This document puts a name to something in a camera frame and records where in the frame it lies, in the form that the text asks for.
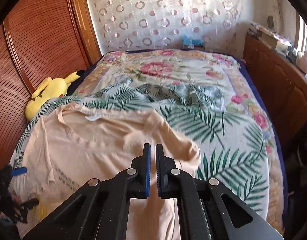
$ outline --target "wooden furniture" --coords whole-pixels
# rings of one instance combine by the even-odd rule
[[[34,89],[91,64],[71,0],[20,0],[0,26],[0,169],[8,164],[28,122]]]
[[[71,4],[82,44],[89,63],[92,65],[100,59],[101,53],[92,25],[87,0],[71,0]]]
[[[283,147],[307,120],[305,75],[287,59],[249,35],[246,35],[244,60]]]

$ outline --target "pikachu plush toy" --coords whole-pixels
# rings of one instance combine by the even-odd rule
[[[27,103],[25,114],[28,121],[31,121],[42,105],[50,98],[63,97],[67,94],[68,87],[72,82],[80,78],[77,72],[70,74],[65,79],[50,77],[45,78],[32,94]]]

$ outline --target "peach t-shirt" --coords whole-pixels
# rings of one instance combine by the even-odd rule
[[[126,239],[180,239],[176,200],[158,197],[155,148],[162,143],[165,156],[194,176],[197,144],[172,130],[155,110],[89,109],[76,103],[42,116],[29,138],[22,162],[28,172],[14,177],[10,190],[21,201],[37,197],[40,203],[29,211],[28,224],[17,223],[20,236],[89,179],[112,179],[129,168],[145,143],[151,144],[150,197],[131,199]]]

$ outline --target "bed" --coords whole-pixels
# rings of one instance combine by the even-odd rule
[[[64,104],[154,108],[199,145],[197,178],[217,177],[283,233],[286,187],[280,144],[241,61],[193,50],[109,52],[72,84],[71,93],[42,106],[15,148],[13,167],[21,166],[39,117]]]

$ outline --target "wooden dresser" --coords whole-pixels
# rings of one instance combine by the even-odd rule
[[[305,75],[287,59],[249,35],[246,35],[244,60],[283,147],[307,121]]]

